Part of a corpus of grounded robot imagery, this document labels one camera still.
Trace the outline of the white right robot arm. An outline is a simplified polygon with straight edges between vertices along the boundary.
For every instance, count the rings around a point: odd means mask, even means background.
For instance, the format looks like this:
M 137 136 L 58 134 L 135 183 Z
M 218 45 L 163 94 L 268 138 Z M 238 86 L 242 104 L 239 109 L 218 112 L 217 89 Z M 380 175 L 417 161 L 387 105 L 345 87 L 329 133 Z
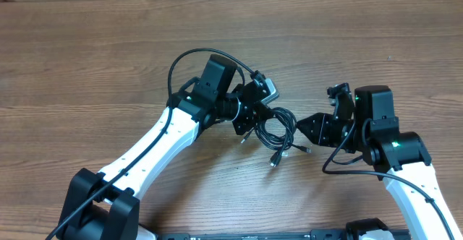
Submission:
M 369 173 L 384 183 L 401 211 L 413 239 L 461 239 L 439 188 L 436 170 L 425 143 L 415 132 L 400 132 L 394 96 L 386 85 L 350 90 L 347 83 L 327 89 L 332 114 L 315 113 L 297 122 L 297 128 L 314 145 L 334 151 L 360 152 L 373 167 Z

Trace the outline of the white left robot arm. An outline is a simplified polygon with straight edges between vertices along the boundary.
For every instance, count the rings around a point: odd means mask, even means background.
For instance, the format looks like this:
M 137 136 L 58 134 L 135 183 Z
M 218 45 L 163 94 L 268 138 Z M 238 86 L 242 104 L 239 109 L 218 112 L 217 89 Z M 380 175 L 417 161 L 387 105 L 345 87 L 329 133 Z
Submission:
M 140 202 L 165 167 L 206 129 L 230 122 L 243 135 L 270 117 L 279 92 L 259 71 L 250 82 L 229 86 L 248 66 L 217 50 L 199 77 L 178 92 L 168 91 L 166 109 L 125 154 L 93 173 L 86 168 L 70 181 L 58 226 L 50 239 L 157 239 L 139 224 Z

